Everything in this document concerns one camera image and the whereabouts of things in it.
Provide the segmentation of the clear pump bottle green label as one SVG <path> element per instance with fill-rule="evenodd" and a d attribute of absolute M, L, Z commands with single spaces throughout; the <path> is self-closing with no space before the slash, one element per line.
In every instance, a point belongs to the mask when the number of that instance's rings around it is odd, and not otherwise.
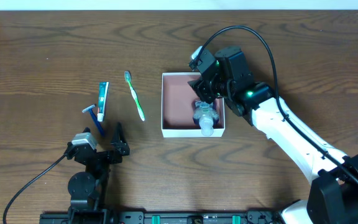
<path fill-rule="evenodd" d="M 214 133 L 214 125 L 219 122 L 219 113 L 214 103 L 201 100 L 194 102 L 193 121 L 201 128 L 203 136 L 210 137 Z"/>

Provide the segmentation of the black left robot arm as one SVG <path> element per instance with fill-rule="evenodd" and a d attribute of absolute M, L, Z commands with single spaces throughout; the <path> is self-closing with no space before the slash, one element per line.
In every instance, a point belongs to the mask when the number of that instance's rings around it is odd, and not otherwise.
<path fill-rule="evenodd" d="M 85 171 L 74 174 L 68 183 L 68 192 L 71 195 L 69 223 L 105 223 L 109 219 L 109 212 L 102 206 L 110 166 L 121 163 L 122 158 L 130 154 L 130 148 L 121 123 L 116 125 L 110 150 L 98 151 L 97 144 L 89 128 L 76 134 L 67 144 L 64 153 L 66 158 L 85 166 Z"/>

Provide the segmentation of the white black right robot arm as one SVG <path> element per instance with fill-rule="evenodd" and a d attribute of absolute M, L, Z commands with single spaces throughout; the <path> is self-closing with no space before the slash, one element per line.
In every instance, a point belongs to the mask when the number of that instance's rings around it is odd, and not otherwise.
<path fill-rule="evenodd" d="M 358 155 L 349 157 L 320 138 L 264 82 L 255 82 L 239 47 L 212 54 L 198 48 L 189 85 L 200 100 L 223 98 L 237 116 L 273 140 L 310 183 L 307 200 L 278 212 L 277 223 L 358 223 Z"/>

